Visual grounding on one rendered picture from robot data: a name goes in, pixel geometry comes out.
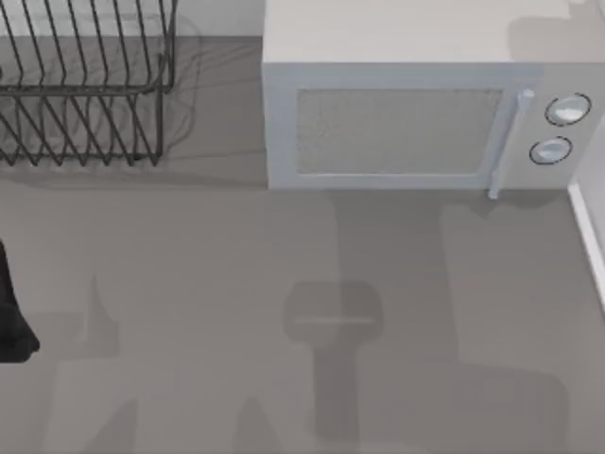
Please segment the large microwave knob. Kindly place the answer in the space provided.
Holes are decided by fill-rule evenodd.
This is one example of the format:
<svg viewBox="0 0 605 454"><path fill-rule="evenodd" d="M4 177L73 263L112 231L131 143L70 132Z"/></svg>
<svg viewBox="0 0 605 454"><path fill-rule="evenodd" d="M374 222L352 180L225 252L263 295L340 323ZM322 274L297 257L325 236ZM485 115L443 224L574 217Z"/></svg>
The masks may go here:
<svg viewBox="0 0 605 454"><path fill-rule="evenodd" d="M591 99L575 93L553 99L545 109L547 122L556 127L567 127L580 122L592 109Z"/></svg>

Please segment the microwave oven door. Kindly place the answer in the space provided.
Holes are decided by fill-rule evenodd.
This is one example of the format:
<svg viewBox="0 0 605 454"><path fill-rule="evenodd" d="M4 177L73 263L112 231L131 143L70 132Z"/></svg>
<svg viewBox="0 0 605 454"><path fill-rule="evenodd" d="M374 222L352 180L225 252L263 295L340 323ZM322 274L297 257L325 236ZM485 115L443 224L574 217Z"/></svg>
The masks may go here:
<svg viewBox="0 0 605 454"><path fill-rule="evenodd" d="M265 63L268 184L484 189L539 76L507 63Z"/></svg>

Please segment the small microwave knob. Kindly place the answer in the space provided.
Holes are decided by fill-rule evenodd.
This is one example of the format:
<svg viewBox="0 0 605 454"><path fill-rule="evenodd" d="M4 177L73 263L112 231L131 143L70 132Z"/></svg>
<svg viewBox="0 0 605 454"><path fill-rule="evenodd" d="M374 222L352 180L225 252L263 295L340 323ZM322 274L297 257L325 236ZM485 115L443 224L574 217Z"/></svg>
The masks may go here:
<svg viewBox="0 0 605 454"><path fill-rule="evenodd" d="M538 166L553 166L564 161L573 151L572 142L565 137L554 137L535 143L528 155Z"/></svg>

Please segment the pale microwave oven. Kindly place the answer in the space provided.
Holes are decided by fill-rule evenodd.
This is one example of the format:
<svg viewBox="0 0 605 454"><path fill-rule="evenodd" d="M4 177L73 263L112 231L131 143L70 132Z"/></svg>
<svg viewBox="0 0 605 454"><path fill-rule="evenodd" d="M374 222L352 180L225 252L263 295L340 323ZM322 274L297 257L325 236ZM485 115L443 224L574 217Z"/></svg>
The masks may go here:
<svg viewBox="0 0 605 454"><path fill-rule="evenodd" d="M266 0L263 56L282 62L507 63L540 71L516 136L506 190L560 190L605 117L605 0ZM587 95L591 111L556 127L545 109ZM535 165L531 147L565 137L573 151Z"/></svg>

